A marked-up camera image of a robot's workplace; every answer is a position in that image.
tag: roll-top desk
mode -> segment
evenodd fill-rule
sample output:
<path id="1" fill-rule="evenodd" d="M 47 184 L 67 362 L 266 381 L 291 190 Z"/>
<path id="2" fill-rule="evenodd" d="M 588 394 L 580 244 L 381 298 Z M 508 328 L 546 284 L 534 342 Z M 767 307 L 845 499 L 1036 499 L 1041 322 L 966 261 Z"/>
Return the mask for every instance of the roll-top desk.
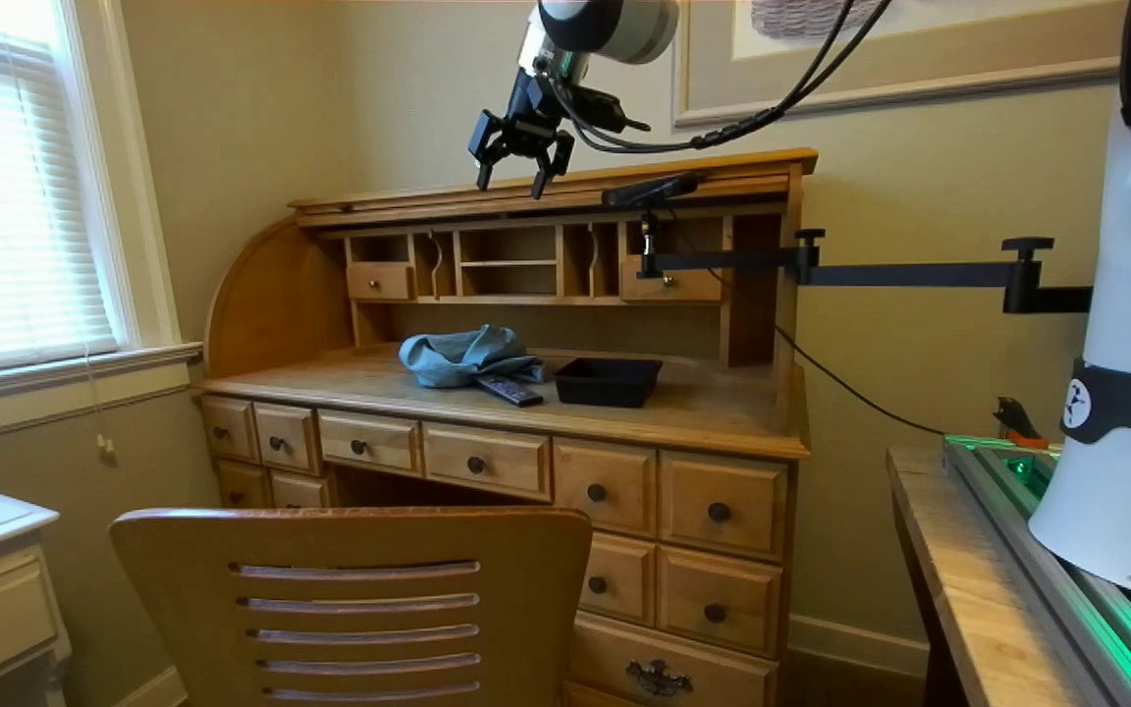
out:
<path id="1" fill-rule="evenodd" d="M 640 209 L 606 190 L 690 173 L 669 252 L 795 244 L 811 151 L 580 173 L 544 199 L 300 199 L 228 271 L 201 410 L 228 506 L 559 502 L 593 520 L 568 702 L 777 702 L 796 506 L 795 288 L 777 271 L 638 281 Z M 504 322 L 546 367 L 660 356 L 646 410 L 512 410 L 418 391 L 409 334 Z"/>

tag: blue cloth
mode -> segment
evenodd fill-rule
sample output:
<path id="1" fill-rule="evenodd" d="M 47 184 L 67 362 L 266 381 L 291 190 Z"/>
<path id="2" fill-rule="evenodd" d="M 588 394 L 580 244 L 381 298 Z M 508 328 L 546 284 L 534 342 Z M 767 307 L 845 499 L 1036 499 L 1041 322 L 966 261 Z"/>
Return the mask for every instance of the blue cloth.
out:
<path id="1" fill-rule="evenodd" d="M 401 367 L 421 391 L 469 391 L 478 375 L 534 379 L 540 368 L 512 328 L 406 339 Z"/>

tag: drawer pull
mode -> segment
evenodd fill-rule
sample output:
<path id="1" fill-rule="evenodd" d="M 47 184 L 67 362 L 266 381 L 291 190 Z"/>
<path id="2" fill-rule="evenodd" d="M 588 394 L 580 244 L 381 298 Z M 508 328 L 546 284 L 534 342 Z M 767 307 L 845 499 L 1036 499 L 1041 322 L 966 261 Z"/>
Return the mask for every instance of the drawer pull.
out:
<path id="1" fill-rule="evenodd" d="M 629 675 L 650 693 L 650 697 L 677 697 L 677 693 L 690 693 L 690 675 L 677 675 L 665 659 L 650 659 L 650 665 L 629 665 Z"/>
<path id="2" fill-rule="evenodd" d="M 606 486 L 606 483 L 588 483 L 588 499 L 593 499 L 593 502 L 606 502 L 606 499 L 610 499 L 610 486 Z"/>
<path id="3" fill-rule="evenodd" d="M 726 605 L 706 605 L 702 618 L 706 618 L 712 626 L 724 626 L 724 622 L 726 622 Z"/>
<path id="4" fill-rule="evenodd" d="M 712 502 L 706 516 L 712 516 L 712 523 L 732 523 L 736 520 L 736 510 L 726 502 Z"/>
<path id="5" fill-rule="evenodd" d="M 283 438 L 271 438 L 266 448 L 280 457 L 295 457 L 291 442 L 283 442 Z"/>

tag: window frame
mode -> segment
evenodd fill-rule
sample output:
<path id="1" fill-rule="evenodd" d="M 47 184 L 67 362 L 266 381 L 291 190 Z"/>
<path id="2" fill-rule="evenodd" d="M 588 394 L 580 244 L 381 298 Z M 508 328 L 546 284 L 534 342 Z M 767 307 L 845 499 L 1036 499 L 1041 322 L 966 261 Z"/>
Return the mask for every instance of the window frame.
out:
<path id="1" fill-rule="evenodd" d="M 75 131 L 89 139 L 79 147 L 79 161 L 89 167 L 88 190 L 104 193 L 98 222 L 113 232 L 93 257 L 113 269 L 123 288 L 127 351 L 0 368 L 0 432 L 188 391 L 188 367 L 201 356 L 201 346 L 186 342 L 178 328 L 123 0 L 55 6 L 62 10 L 71 50 L 79 50 L 67 65 L 75 72 L 67 76 L 67 97 Z"/>

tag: chair back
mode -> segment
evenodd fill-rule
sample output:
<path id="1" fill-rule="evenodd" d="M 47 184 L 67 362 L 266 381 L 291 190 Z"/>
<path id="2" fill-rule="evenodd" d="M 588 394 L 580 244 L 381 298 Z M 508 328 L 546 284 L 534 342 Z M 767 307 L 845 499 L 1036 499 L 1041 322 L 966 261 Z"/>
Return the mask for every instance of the chair back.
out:
<path id="1" fill-rule="evenodd" d="M 130 510 L 198 707 L 559 702 L 588 523 L 555 506 Z"/>

